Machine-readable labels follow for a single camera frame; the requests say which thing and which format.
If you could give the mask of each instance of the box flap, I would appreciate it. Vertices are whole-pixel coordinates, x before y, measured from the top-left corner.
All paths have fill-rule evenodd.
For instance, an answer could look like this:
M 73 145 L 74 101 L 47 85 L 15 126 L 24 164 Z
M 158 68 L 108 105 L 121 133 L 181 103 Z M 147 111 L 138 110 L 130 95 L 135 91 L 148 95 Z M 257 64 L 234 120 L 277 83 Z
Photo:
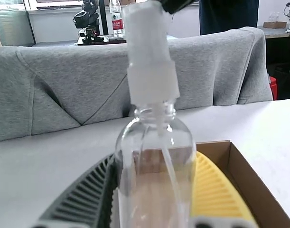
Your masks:
M 233 144 L 230 148 L 228 170 L 260 227 L 290 228 L 287 214 Z

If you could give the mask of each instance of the desk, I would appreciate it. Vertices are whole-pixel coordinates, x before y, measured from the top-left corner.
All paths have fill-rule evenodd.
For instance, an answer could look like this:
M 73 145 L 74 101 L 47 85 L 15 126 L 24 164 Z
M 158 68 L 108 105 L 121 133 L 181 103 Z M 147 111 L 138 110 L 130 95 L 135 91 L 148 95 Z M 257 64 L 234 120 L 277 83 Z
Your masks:
M 290 37 L 290 33 L 286 32 L 287 28 L 264 28 L 263 26 L 258 26 L 258 29 L 264 32 L 266 39 Z
M 197 142 L 231 140 L 290 217 L 290 100 L 178 112 Z M 0 228 L 25 228 L 112 153 L 129 118 L 0 142 Z

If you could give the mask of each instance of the red bottle label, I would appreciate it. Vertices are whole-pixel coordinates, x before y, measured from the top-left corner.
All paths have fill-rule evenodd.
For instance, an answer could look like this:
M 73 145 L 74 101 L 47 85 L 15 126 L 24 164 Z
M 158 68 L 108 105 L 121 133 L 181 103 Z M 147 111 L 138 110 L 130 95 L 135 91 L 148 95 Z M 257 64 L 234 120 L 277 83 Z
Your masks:
M 113 30 L 123 29 L 122 19 L 112 21 Z

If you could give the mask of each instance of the red container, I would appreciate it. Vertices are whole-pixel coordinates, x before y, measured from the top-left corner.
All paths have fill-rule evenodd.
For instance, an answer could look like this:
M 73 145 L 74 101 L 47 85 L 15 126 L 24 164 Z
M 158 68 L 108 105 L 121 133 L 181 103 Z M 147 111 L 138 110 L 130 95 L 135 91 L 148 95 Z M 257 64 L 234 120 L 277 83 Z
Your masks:
M 271 80 L 270 88 L 271 88 L 273 100 L 277 100 L 277 97 L 278 97 L 277 80 L 274 77 L 270 77 L 270 80 Z

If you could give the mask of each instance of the bottle neck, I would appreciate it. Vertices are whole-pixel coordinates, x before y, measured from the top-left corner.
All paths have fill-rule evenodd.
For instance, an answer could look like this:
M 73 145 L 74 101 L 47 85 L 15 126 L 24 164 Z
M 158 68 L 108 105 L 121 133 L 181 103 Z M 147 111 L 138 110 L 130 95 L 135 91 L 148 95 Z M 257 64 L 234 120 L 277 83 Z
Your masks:
M 160 114 L 162 115 L 163 120 L 165 122 L 172 121 L 176 116 L 174 103 L 175 103 L 175 100 L 169 100 L 169 101 L 163 102 L 160 105 L 161 107 Z M 135 117 L 139 118 L 143 122 L 155 122 L 156 116 L 154 115 L 154 111 L 153 111 L 154 106 L 155 106 L 154 104 L 147 104 L 144 106 L 136 107 L 134 111 Z

